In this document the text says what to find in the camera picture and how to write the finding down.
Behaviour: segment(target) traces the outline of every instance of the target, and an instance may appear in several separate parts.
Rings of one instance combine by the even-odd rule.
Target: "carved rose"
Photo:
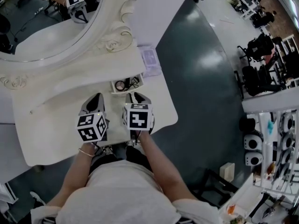
[[[119,46],[121,46],[120,39],[113,39],[113,40],[106,42],[106,48],[108,51],[113,51],[114,49],[118,48]]]
[[[4,84],[5,87],[11,90],[17,90],[26,86],[27,76],[1,77],[0,81]]]

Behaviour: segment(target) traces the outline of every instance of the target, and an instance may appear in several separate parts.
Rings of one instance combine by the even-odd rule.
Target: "white t-shirt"
[[[182,217],[193,221],[188,223],[219,223],[217,208],[190,199],[171,203],[152,172],[126,160],[98,167],[62,208],[31,210],[33,224],[45,217],[56,217],[57,224],[176,224]]]

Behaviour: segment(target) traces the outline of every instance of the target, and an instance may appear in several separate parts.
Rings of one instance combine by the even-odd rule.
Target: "white table top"
[[[67,20],[45,28],[20,43],[16,54],[51,49],[59,40],[65,42],[74,38],[81,26]],[[78,153],[82,140],[75,128],[75,120],[82,104],[98,92],[104,96],[107,119],[110,120],[108,141],[101,145],[130,140],[121,119],[125,97],[110,94],[110,81],[144,72],[140,51],[134,45],[104,55],[97,54],[97,50],[84,53],[59,70],[29,80],[26,87],[12,92],[16,129],[29,166],[50,165]],[[177,122],[178,115],[163,74],[145,78],[137,92],[152,102],[153,132]]]
[[[151,99],[155,115],[153,132],[175,124],[178,115],[172,103],[163,74],[144,79],[145,85],[137,91]],[[91,84],[55,96],[38,107],[32,114],[22,109],[26,96],[13,94],[14,116],[20,145],[29,166],[50,165],[71,157],[78,152],[82,140],[75,128],[75,119],[81,105],[93,94],[104,96],[108,141],[102,146],[130,140],[122,124],[124,97],[112,96],[109,82]]]

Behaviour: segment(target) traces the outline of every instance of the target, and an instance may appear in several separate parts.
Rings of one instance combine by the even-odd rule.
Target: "ornate mirror frame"
[[[70,64],[86,52],[99,57],[128,48],[133,43],[128,15],[134,11],[135,1],[102,0],[79,35],[55,50],[34,57],[1,53],[0,81],[16,90],[26,86],[30,79]]]

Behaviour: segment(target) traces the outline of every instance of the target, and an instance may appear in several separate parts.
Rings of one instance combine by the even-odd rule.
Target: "desk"
[[[253,10],[257,5],[252,2],[252,4],[249,4],[246,0],[241,0],[247,7],[248,7],[248,11],[245,12],[244,14],[242,14],[240,16],[240,18],[244,18],[244,20],[250,18],[253,14],[255,14],[256,12]]]
[[[52,46],[53,41],[44,36],[52,34],[59,38],[57,34],[63,33],[65,22],[54,25],[55,29],[49,27],[43,29],[45,32],[33,34],[19,48],[28,47],[28,51],[38,49],[38,46]],[[78,153],[82,140],[75,128],[75,120],[82,104],[97,92],[104,96],[107,119],[110,120],[108,141],[101,142],[100,146],[130,140],[129,131],[121,119],[125,97],[112,96],[109,81],[131,77],[144,71],[140,51],[132,45],[123,51],[99,57],[83,54],[71,65],[45,74],[26,87],[13,91],[14,119],[26,163],[29,166],[50,165]],[[178,115],[163,74],[145,78],[144,85],[137,92],[147,96],[152,102],[155,115],[153,133],[177,122]]]
[[[224,224],[230,223],[231,220],[241,215],[247,218],[254,208],[262,200],[263,188],[253,185],[253,174],[245,181],[245,183],[236,191],[236,193],[218,210],[219,217]],[[230,205],[236,205],[236,215],[229,215],[227,208]]]

